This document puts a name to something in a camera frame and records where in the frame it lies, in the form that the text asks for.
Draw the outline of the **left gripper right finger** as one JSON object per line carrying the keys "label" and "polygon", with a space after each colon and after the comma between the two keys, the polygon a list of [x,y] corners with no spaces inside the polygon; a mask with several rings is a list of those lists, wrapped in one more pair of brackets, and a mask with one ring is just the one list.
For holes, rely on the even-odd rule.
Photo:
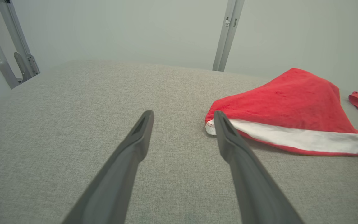
{"label": "left gripper right finger", "polygon": [[227,116],[217,110],[213,118],[220,155],[232,173],[242,223],[304,223]]}

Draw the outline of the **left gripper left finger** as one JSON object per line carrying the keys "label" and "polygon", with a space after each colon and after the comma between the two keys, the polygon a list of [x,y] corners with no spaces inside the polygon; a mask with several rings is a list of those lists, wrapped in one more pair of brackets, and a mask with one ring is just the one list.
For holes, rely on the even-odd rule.
{"label": "left gripper left finger", "polygon": [[148,153],[153,123],[154,112],[145,111],[62,223],[125,223],[138,166]]}

